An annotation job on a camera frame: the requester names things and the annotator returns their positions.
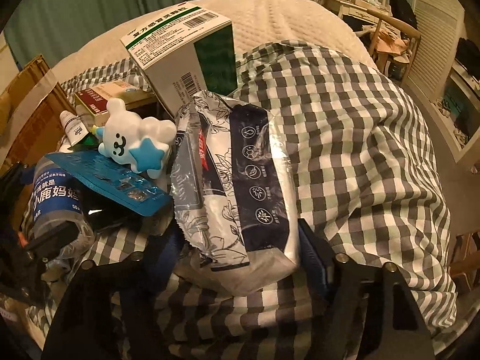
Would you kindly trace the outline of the checkered grey white cloth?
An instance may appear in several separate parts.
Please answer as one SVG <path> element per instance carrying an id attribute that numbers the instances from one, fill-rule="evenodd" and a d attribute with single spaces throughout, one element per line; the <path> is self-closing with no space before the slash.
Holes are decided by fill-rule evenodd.
<path id="1" fill-rule="evenodd" d="M 356 263 L 394 263 L 429 329 L 456 319 L 456 289 L 448 274 L 448 208 L 425 120 L 411 97 L 376 69 L 337 51 L 299 41 L 259 46 L 237 63 L 238 88 L 225 97 L 273 113 L 286 145 L 304 219 L 333 251 Z M 120 263 L 168 228 L 144 236 L 121 257 L 84 253 L 80 265 Z M 246 296 L 202 288 L 176 273 L 155 299 L 154 313 L 171 359 L 309 359 L 312 298 L 302 268 Z M 437 352 L 433 345 L 434 355 Z"/>

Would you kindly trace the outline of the red white medicine box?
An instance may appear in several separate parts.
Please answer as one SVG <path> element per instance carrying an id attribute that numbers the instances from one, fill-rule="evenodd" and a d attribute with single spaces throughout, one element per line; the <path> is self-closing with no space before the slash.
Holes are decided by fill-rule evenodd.
<path id="1" fill-rule="evenodd" d="M 101 83 L 73 94 L 76 113 L 87 126 L 103 127 L 109 118 L 107 102 L 111 98 L 124 101 L 127 111 L 134 111 L 142 117 L 155 115 L 156 97 L 151 92 L 137 88 L 123 80 Z"/>

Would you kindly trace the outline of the brown cardboard box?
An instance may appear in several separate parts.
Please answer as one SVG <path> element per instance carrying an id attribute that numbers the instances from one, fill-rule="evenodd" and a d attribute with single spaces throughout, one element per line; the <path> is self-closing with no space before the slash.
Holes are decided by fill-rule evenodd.
<path id="1" fill-rule="evenodd" d="M 42 55 L 34 57 L 1 93 L 1 174 L 33 167 L 64 136 L 62 111 L 74 111 Z"/>

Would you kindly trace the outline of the white green medicine box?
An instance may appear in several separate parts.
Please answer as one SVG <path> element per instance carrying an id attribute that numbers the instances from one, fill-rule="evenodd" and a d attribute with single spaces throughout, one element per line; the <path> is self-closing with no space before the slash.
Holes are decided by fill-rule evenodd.
<path id="1" fill-rule="evenodd" d="M 182 2 L 120 41 L 171 116 L 199 91 L 237 88 L 232 21 L 213 10 Z"/>

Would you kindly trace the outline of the floral tissue pack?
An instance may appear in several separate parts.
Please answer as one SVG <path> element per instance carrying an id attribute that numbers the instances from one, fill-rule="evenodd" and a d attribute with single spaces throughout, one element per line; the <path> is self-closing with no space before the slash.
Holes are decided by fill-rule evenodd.
<path id="1" fill-rule="evenodd" d="M 202 91 L 176 124 L 171 193 L 189 245 L 176 273 L 202 288 L 246 296 L 294 272 L 296 192 L 273 113 Z"/>

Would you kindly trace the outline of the white dressing table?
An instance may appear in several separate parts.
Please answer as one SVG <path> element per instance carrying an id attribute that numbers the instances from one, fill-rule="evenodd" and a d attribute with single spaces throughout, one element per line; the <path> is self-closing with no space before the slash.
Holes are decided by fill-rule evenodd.
<path id="1" fill-rule="evenodd" d="M 323 7 L 344 21 L 354 32 L 360 32 L 365 26 L 376 28 L 379 18 L 370 15 L 366 7 L 343 0 L 324 0 Z"/>

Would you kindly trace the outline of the white bear toy blue star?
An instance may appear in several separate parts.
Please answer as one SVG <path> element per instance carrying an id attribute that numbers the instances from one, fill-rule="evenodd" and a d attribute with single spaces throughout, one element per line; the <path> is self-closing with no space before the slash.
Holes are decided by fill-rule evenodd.
<path id="1" fill-rule="evenodd" d="M 105 125 L 95 126 L 99 137 L 98 152 L 120 165 L 128 165 L 132 172 L 145 172 L 151 179 L 161 176 L 171 147 L 176 138 L 176 125 L 168 119 L 140 117 L 126 109 L 117 97 L 106 103 L 109 113 Z"/>

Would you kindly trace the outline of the green curtain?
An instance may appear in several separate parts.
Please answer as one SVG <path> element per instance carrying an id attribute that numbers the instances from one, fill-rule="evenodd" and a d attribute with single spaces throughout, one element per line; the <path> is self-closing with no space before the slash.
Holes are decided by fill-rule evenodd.
<path id="1" fill-rule="evenodd" d="M 42 55 L 49 66 L 128 20 L 189 0 L 21 0 L 3 30 L 22 68 Z"/>

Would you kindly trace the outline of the blue blister pack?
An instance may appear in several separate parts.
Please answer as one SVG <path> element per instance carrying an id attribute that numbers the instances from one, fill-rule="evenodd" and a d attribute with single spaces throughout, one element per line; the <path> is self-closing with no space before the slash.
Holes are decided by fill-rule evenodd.
<path id="1" fill-rule="evenodd" d="M 47 158 L 88 189 L 139 215 L 152 216 L 171 203 L 171 197 L 152 181 L 96 151 L 55 152 Z"/>

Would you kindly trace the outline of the white shelf unit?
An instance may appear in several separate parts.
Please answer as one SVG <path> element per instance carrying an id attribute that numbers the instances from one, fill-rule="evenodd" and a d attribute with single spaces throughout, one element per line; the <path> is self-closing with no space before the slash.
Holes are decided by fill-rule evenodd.
<path id="1" fill-rule="evenodd" d="M 455 164 L 479 173 L 479 82 L 456 59 L 465 29 L 458 0 L 414 0 L 421 40 L 407 86 L 439 128 Z"/>

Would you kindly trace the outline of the small white dropper bottle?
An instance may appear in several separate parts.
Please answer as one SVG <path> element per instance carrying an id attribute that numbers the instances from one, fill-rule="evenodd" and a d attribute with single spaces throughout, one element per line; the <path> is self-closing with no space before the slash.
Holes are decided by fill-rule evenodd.
<path id="1" fill-rule="evenodd" d="M 74 115 L 70 111 L 62 111 L 59 115 L 59 119 L 71 146 L 78 144 L 88 136 L 89 130 L 83 124 L 79 116 Z"/>

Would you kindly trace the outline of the wooden chair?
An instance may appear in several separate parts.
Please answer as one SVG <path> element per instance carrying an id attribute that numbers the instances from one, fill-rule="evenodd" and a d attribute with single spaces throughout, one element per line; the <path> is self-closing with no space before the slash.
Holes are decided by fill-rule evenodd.
<path id="1" fill-rule="evenodd" d="M 404 86 L 420 45 L 420 32 L 379 10 L 368 9 L 367 13 L 377 18 L 377 27 L 370 36 L 368 53 L 377 58 L 377 67 L 385 75 L 388 73 L 388 63 L 402 64 L 400 85 Z"/>

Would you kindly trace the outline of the black backpack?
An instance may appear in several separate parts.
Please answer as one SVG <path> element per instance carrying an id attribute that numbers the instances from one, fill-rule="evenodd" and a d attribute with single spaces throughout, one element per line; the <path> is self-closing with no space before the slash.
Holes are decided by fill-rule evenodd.
<path id="1" fill-rule="evenodd" d="M 392 16 L 417 29 L 416 16 L 408 0 L 390 0 Z"/>

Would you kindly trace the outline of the clear jar blue label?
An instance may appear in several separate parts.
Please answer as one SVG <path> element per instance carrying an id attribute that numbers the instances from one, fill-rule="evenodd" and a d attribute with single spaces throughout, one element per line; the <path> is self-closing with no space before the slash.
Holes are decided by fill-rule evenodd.
<path id="1" fill-rule="evenodd" d="M 31 245 L 53 245 L 50 258 L 79 258 L 95 240 L 86 221 L 77 180 L 51 159 L 37 163 L 31 197 Z"/>

